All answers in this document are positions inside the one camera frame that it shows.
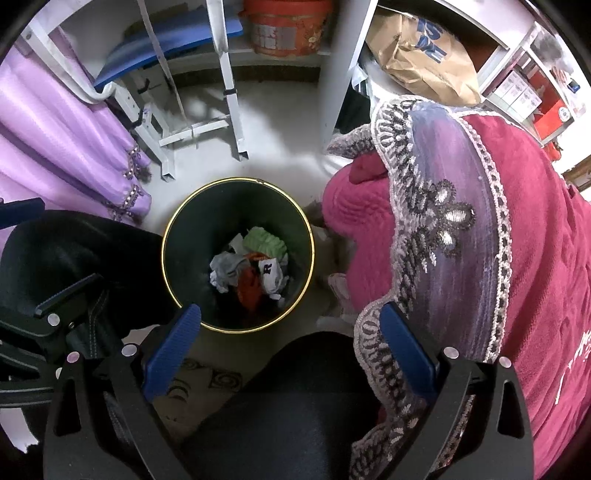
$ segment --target gold rim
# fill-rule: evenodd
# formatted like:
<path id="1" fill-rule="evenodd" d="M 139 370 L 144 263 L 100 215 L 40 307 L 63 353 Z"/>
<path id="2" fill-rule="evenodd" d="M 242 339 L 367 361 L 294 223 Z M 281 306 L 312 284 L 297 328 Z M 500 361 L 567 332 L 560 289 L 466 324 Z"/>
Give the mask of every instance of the gold rim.
<path id="1" fill-rule="evenodd" d="M 310 281 L 312 280 L 312 273 L 314 271 L 314 257 L 315 257 L 315 254 L 316 254 L 315 253 L 315 248 L 314 248 L 314 236 L 312 235 L 312 227 L 310 226 L 310 222 L 306 218 L 306 214 L 301 209 L 301 207 L 296 203 L 296 201 L 293 198 L 291 198 L 288 194 L 286 194 L 283 190 L 281 190 L 279 187 L 276 187 L 275 185 L 273 185 L 271 183 L 268 183 L 268 182 L 266 182 L 264 180 L 253 179 L 253 178 L 250 178 L 250 177 L 230 177 L 228 179 L 221 179 L 221 180 L 213 181 L 213 182 L 208 183 L 207 185 L 201 187 L 200 189 L 195 190 L 191 195 L 189 195 L 181 203 L 181 205 L 174 212 L 174 215 L 172 216 L 172 218 L 168 221 L 168 225 L 166 226 L 166 230 L 164 231 L 164 237 L 163 237 L 163 240 L 162 240 L 162 248 L 160 249 L 160 266 L 162 268 L 162 275 L 164 277 L 164 283 L 166 283 L 166 289 L 168 290 L 168 293 L 170 293 L 170 296 L 173 298 L 174 302 L 179 307 L 182 307 L 182 305 L 177 300 L 177 297 L 174 295 L 172 289 L 170 288 L 170 285 L 168 284 L 168 277 L 166 276 L 166 270 L 164 269 L 164 248 L 166 246 L 166 239 L 168 238 L 168 232 L 170 231 L 170 228 L 171 228 L 171 226 L 172 226 L 172 224 L 174 222 L 174 219 L 177 217 L 177 215 L 183 209 L 183 207 L 189 201 L 191 201 L 191 199 L 193 197 L 197 196 L 202 191 L 204 191 L 204 190 L 206 190 L 206 189 L 208 189 L 210 187 L 213 187 L 214 185 L 218 185 L 220 183 L 226 183 L 228 181 L 236 181 L 236 180 L 251 181 L 251 182 L 260 183 L 260 184 L 262 184 L 262 185 L 264 185 L 266 187 L 272 188 L 276 192 L 278 192 L 281 195 L 283 195 L 286 199 L 288 199 L 293 204 L 293 206 L 300 213 L 300 216 L 304 220 L 304 223 L 306 224 L 306 228 L 308 229 L 308 235 L 310 235 L 310 245 L 311 245 L 311 249 L 312 249 L 312 258 L 311 258 L 311 262 L 310 262 L 310 273 L 308 274 L 308 278 L 306 279 L 306 283 L 304 283 L 304 287 L 302 288 L 299 296 L 295 299 L 294 303 L 286 311 L 284 311 L 276 319 L 273 319 L 273 320 L 271 320 L 270 322 L 268 322 L 268 323 L 266 323 L 264 325 L 261 325 L 261 326 L 256 327 L 256 328 L 245 329 L 245 330 L 226 330 L 226 329 L 223 329 L 223 328 L 214 327 L 213 325 L 209 325 L 209 324 L 207 324 L 205 322 L 201 322 L 201 325 L 203 325 L 205 328 L 208 328 L 210 330 L 213 330 L 214 332 L 220 332 L 220 333 L 251 333 L 251 332 L 259 332 L 260 330 L 265 329 L 265 328 L 273 325 L 274 323 L 279 322 L 279 320 L 285 318 L 289 314 L 289 312 L 291 312 L 296 307 L 296 305 L 299 304 L 300 300 L 304 296 L 304 293 L 306 293 L 306 290 L 308 290 L 308 286 L 310 285 Z"/>

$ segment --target brown paper bag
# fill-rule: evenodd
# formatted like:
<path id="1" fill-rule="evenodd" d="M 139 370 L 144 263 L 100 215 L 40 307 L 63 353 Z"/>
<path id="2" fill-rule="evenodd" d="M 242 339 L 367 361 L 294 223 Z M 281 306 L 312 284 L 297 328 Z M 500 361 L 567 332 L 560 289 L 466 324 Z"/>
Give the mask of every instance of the brown paper bag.
<path id="1" fill-rule="evenodd" d="M 415 95 L 450 106 L 482 102 L 470 57 L 439 25 L 424 18 L 379 13 L 366 42 L 382 70 Z"/>

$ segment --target orange cloth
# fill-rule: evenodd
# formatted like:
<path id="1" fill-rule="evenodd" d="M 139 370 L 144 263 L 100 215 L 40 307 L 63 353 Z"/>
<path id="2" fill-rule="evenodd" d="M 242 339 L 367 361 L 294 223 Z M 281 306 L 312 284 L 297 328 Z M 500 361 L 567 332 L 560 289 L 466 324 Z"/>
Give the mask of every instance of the orange cloth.
<path id="1" fill-rule="evenodd" d="M 258 262 L 259 260 L 269 260 L 268 256 L 260 252 L 250 252 L 249 254 L 244 255 L 244 258 L 251 262 Z"/>
<path id="2" fill-rule="evenodd" d="M 243 307 L 250 313 L 254 313 L 264 292 L 261 285 L 261 278 L 253 266 L 245 268 L 240 273 L 236 293 Z"/>

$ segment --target green cloth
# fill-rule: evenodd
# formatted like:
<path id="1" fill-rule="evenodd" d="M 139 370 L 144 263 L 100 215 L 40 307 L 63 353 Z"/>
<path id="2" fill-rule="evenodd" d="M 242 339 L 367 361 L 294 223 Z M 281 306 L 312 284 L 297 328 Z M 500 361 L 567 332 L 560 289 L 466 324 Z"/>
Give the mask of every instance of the green cloth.
<path id="1" fill-rule="evenodd" d="M 271 235 L 263 227 L 254 226 L 250 229 L 242 243 L 252 252 L 260 252 L 269 258 L 281 260 L 287 253 L 285 242 L 281 238 Z"/>

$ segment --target black trash can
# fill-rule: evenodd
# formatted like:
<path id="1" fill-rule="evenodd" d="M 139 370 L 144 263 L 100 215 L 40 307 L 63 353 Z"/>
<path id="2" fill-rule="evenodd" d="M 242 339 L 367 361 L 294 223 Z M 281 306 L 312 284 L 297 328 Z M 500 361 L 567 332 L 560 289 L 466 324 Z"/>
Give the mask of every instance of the black trash can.
<path id="1" fill-rule="evenodd" d="M 289 257 L 290 280 L 281 295 L 285 302 L 262 302 L 249 314 L 231 293 L 219 293 L 209 283 L 209 263 L 237 234 L 254 226 L 281 238 Z M 298 204 L 265 181 L 229 178 L 192 193 L 168 223 L 162 243 L 162 271 L 178 306 L 195 303 L 202 325 L 217 332 L 256 332 L 284 318 L 301 300 L 314 265 L 314 239 Z"/>

